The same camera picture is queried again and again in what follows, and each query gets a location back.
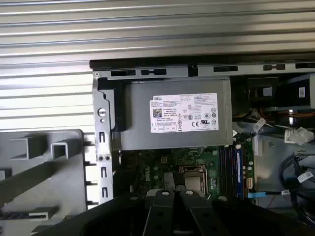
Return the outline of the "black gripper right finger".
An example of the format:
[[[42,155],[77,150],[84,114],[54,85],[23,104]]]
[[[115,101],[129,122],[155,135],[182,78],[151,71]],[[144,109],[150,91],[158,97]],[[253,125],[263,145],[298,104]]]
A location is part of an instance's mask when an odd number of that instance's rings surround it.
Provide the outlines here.
[[[181,193],[200,236],[313,236],[315,228],[287,216],[232,199],[209,201],[193,192]]]

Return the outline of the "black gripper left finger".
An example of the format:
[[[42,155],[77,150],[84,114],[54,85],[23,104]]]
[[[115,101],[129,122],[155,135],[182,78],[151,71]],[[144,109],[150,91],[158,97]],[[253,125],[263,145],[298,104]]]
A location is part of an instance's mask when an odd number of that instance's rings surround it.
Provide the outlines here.
[[[38,233],[40,236],[170,236],[174,192],[120,195]]]

